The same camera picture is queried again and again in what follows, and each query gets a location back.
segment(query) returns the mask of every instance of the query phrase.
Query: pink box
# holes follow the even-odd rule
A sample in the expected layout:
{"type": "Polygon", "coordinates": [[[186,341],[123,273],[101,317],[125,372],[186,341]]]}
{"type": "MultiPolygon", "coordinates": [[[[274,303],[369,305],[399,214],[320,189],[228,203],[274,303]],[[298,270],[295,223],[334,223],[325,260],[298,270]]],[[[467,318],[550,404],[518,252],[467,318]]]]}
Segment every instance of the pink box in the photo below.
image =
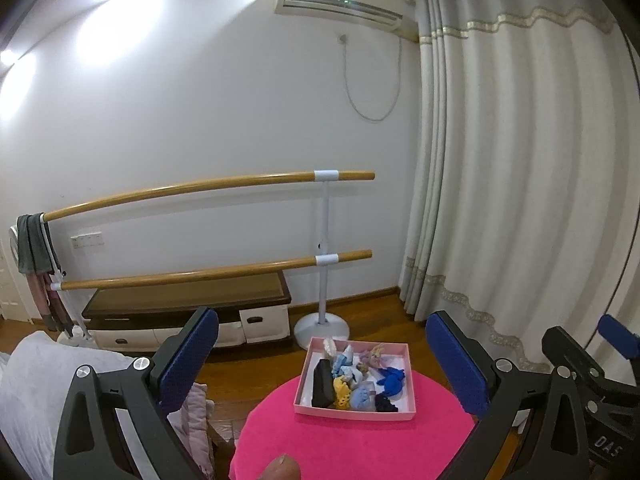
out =
{"type": "MultiPolygon", "coordinates": [[[[345,420],[410,420],[415,416],[414,380],[411,374],[411,361],[409,361],[409,346],[405,343],[384,343],[383,357],[387,359],[388,365],[394,368],[404,368],[404,386],[402,392],[391,397],[391,401],[398,407],[395,413],[378,412],[356,412],[351,410],[334,410],[332,408],[314,408],[311,405],[313,392],[314,369],[318,361],[324,357],[323,339],[314,337],[311,339],[309,350],[306,351],[305,365],[302,368],[296,399],[293,403],[293,410],[304,415],[325,416],[328,418],[342,418],[345,420]]],[[[342,352],[347,345],[351,345],[355,356],[371,350],[379,343],[368,341],[335,341],[338,352],[342,352]]],[[[376,380],[381,376],[372,371],[371,379],[376,380]]],[[[382,386],[376,386],[376,391],[381,392],[382,386]]]]}

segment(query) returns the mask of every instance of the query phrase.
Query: bed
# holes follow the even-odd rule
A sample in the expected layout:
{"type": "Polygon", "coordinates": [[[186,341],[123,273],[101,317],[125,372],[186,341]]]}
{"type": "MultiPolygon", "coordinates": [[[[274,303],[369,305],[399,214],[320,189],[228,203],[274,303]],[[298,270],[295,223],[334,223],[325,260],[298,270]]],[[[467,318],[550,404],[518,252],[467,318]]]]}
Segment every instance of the bed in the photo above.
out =
{"type": "MultiPolygon", "coordinates": [[[[11,355],[0,354],[0,433],[28,478],[53,478],[56,437],[76,370],[89,364],[96,373],[110,372],[132,362],[117,352],[58,344],[44,332],[25,338],[11,355]]],[[[167,421],[203,475],[213,479],[207,437],[207,411],[212,413],[213,403],[206,400],[206,391],[206,385],[193,383],[181,409],[170,413],[167,421]]],[[[128,411],[116,414],[140,476],[157,480],[128,411]]]]}

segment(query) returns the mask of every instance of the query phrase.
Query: white barre bracket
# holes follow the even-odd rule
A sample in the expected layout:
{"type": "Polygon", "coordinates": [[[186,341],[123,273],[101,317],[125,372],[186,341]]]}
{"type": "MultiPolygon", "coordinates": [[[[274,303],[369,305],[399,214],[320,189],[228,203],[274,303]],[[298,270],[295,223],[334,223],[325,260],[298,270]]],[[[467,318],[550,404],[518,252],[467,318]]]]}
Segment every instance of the white barre bracket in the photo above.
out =
{"type": "Polygon", "coordinates": [[[340,179],[340,171],[316,170],[314,171],[314,179],[316,182],[335,182],[340,179]]]}
{"type": "Polygon", "coordinates": [[[338,259],[338,255],[334,254],[318,254],[316,255],[316,265],[318,267],[323,267],[327,265],[333,265],[338,263],[340,260],[338,259]]]}

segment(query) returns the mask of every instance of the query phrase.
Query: white barre stand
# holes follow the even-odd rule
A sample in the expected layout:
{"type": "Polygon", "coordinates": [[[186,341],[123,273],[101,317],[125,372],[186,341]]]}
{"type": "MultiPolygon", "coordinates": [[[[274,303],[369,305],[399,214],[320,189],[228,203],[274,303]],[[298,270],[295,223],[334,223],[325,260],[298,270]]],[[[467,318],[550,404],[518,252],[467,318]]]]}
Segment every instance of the white barre stand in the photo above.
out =
{"type": "Polygon", "coordinates": [[[320,254],[316,256],[316,265],[320,267],[320,293],[318,312],[302,317],[293,329],[293,335],[299,346],[307,350],[312,337],[332,337],[348,339],[349,325],[341,317],[326,311],[326,290],[328,266],[338,263],[337,254],[328,254],[329,250],[329,182],[338,180],[338,171],[315,171],[316,182],[322,182],[322,238],[320,254]]]}

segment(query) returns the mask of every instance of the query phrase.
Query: round white base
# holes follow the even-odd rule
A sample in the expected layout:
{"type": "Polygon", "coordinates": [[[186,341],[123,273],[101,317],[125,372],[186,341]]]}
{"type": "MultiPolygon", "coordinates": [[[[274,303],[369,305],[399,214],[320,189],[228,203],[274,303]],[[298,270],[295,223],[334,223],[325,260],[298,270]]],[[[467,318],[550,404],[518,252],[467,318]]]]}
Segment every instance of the round white base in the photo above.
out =
{"type": "Polygon", "coordinates": [[[312,337],[333,337],[334,339],[348,339],[349,325],[335,314],[326,314],[326,322],[318,323],[318,313],[307,314],[302,317],[293,329],[296,342],[305,350],[309,348],[312,337]]]}

